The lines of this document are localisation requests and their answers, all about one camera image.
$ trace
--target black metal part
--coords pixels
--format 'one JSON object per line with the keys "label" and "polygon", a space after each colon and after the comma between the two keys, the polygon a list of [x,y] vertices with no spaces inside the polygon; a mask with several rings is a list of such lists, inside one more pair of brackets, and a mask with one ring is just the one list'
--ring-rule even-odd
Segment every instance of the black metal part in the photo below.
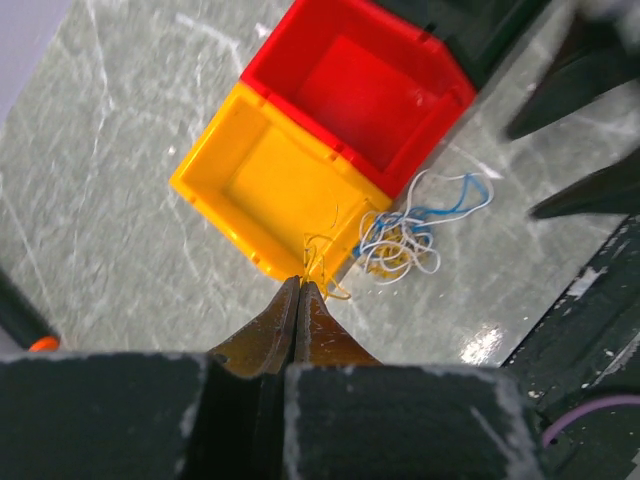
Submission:
{"label": "black metal part", "polygon": [[217,471],[227,478],[279,478],[284,372],[293,360],[299,299],[300,278],[290,278],[264,312],[211,350],[221,366],[205,391],[189,477]]}
{"label": "black metal part", "polygon": [[299,278],[207,354],[4,359],[0,478],[542,478],[500,372],[371,365]]}
{"label": "black metal part", "polygon": [[375,0],[442,40],[480,90],[549,0]]}
{"label": "black metal part", "polygon": [[507,137],[533,133],[638,77],[640,51],[625,49],[613,21],[578,10],[553,63],[507,126]]}
{"label": "black metal part", "polygon": [[171,479],[185,465],[206,355],[0,360],[0,478]]}
{"label": "black metal part", "polygon": [[531,211],[538,219],[579,213],[640,213],[640,146],[618,163],[588,175]]}
{"label": "black metal part", "polygon": [[545,478],[498,370],[292,365],[284,408],[290,479]]}
{"label": "black metal part", "polygon": [[0,328],[25,350],[29,350],[43,338],[59,338],[2,269],[0,269]]}
{"label": "black metal part", "polygon": [[[542,428],[585,401],[640,394],[640,216],[627,218],[505,362]],[[593,414],[548,449],[556,478],[624,479],[640,449],[639,409]]]}

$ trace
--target orange object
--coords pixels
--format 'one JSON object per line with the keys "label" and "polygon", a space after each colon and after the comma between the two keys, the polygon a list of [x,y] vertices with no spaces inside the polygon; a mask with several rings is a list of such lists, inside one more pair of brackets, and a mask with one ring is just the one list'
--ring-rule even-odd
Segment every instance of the orange object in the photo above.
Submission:
{"label": "orange object", "polygon": [[54,352],[60,347],[60,342],[54,337],[43,337],[29,347],[30,352]]}
{"label": "orange object", "polygon": [[345,158],[237,84],[170,184],[267,275],[326,285],[391,199]]}

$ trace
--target yellow wire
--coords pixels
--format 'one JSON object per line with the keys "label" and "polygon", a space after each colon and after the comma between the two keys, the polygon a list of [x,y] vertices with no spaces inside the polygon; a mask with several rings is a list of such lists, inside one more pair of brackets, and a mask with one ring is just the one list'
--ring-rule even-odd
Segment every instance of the yellow wire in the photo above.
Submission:
{"label": "yellow wire", "polygon": [[[320,234],[304,234],[304,242],[303,242],[303,265],[304,265],[304,273],[302,275],[301,283],[309,282],[311,278],[311,270],[314,266],[316,266],[316,258],[318,257],[318,247],[311,242],[316,238],[321,238],[327,240],[329,242],[333,242],[333,238],[328,237],[326,235]],[[320,277],[321,280],[317,281],[318,289],[320,293],[322,293],[323,298],[326,300],[327,298],[335,298],[336,300],[349,300],[351,298],[351,294],[345,290],[340,284],[336,281],[336,279],[332,276],[328,280],[326,279],[326,271],[324,266],[324,255],[320,255],[320,258],[317,262],[317,265],[320,266]],[[329,290],[331,285],[334,285],[337,290],[342,292],[344,295],[336,295],[335,293]]]}

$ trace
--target wire bundle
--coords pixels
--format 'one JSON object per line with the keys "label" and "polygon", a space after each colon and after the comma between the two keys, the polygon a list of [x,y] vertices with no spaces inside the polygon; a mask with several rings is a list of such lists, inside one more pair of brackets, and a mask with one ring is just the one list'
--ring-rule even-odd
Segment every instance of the wire bundle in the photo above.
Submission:
{"label": "wire bundle", "polygon": [[[460,199],[453,207],[445,210],[414,207],[413,190],[427,172],[428,170],[420,172],[411,183],[404,213],[373,211],[367,213],[360,222],[360,244],[353,253],[365,272],[383,279],[378,282],[381,285],[401,280],[414,267],[427,275],[436,273],[442,260],[440,253],[433,248],[431,227],[461,220],[486,207],[493,200],[493,186],[482,174],[469,173],[458,177],[435,175],[446,181],[463,180]],[[465,207],[472,186],[481,194],[482,200],[475,206]]]}

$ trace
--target marble floor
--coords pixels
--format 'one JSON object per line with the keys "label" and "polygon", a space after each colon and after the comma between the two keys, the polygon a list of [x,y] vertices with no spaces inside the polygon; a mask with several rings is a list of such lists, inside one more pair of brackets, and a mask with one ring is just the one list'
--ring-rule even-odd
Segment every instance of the marble floor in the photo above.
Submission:
{"label": "marble floor", "polygon": [[[289,3],[74,1],[0,130],[0,264],[67,349],[208,349],[278,288],[167,181]],[[380,287],[356,266],[352,300],[329,302],[382,361],[501,363],[617,225],[526,211],[631,146],[630,86],[520,141],[501,136],[571,4],[552,4],[443,142],[434,171],[490,172],[496,198],[436,229],[440,271]],[[425,180],[416,201],[453,194]]]}

